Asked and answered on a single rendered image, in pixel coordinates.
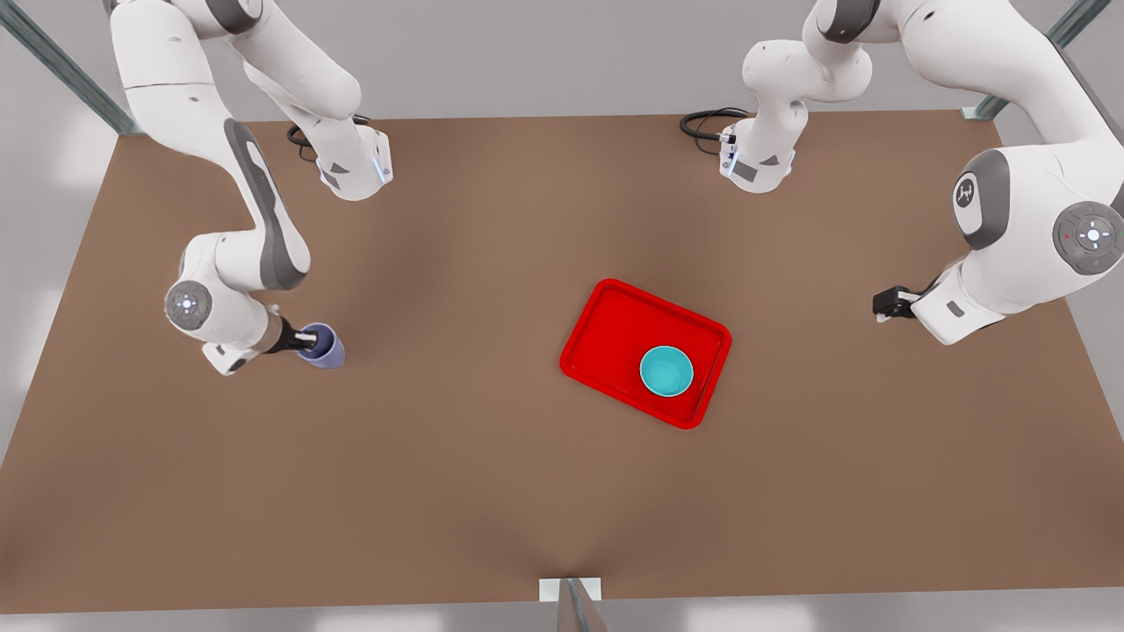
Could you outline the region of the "red rectangular tray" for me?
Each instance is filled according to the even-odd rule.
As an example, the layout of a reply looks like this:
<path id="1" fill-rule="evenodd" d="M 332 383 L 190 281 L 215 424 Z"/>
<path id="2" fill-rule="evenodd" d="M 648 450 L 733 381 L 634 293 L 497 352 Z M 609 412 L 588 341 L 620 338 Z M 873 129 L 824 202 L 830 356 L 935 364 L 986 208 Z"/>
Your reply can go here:
<path id="1" fill-rule="evenodd" d="M 671 427 L 695 428 L 703 423 L 732 341 L 718 320 L 634 285 L 602 279 L 566 340 L 559 368 L 578 383 Z M 662 345 L 681 349 L 694 365 L 690 388 L 673 399 L 649 392 L 640 377 L 644 353 Z"/>

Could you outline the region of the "lavender blue cup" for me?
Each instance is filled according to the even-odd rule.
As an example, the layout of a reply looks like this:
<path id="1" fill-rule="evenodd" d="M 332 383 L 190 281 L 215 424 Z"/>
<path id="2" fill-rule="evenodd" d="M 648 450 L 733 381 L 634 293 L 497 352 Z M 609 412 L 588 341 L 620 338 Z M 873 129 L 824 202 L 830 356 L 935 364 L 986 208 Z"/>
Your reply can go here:
<path id="1" fill-rule="evenodd" d="M 294 334 L 296 352 L 306 363 L 333 370 L 345 363 L 346 352 L 336 332 L 326 324 L 312 323 Z"/>

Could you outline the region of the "silver frame post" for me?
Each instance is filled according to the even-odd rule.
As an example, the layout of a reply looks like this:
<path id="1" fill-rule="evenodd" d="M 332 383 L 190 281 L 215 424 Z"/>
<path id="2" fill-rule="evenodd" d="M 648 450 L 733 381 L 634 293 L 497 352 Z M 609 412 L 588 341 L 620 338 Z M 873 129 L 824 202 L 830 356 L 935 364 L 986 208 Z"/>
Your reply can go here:
<path id="1" fill-rule="evenodd" d="M 90 111 L 96 112 L 117 135 L 140 135 L 140 128 L 128 112 L 93 81 L 76 62 L 51 39 L 40 25 L 25 13 L 15 0 L 0 0 L 0 26 L 11 33 L 69 91 L 78 96 Z"/>
<path id="2" fill-rule="evenodd" d="M 1068 67 L 1064 45 L 1075 40 L 1113 0 L 1067 0 L 1070 8 L 1048 31 L 1036 31 L 1014 11 L 992 4 L 994 22 L 966 31 L 967 60 L 961 87 L 984 93 L 984 101 L 961 109 L 966 120 L 991 121 L 1008 103 L 1037 116 L 1093 111 L 1091 93 Z M 1084 98 L 1086 103 L 1079 105 Z"/>
<path id="3" fill-rule="evenodd" d="M 538 592 L 540 601 L 558 604 L 558 632 L 608 632 L 598 611 L 601 578 L 541 578 Z"/>

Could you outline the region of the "teal bowl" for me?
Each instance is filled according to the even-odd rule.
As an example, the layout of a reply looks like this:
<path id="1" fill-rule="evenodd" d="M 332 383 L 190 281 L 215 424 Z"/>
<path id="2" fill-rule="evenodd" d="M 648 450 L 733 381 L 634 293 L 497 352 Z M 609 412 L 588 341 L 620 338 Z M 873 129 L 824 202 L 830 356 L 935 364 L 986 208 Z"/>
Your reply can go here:
<path id="1" fill-rule="evenodd" d="M 695 372 L 690 356 L 678 347 L 650 347 L 640 363 L 640 377 L 649 392 L 673 399 L 686 392 Z"/>

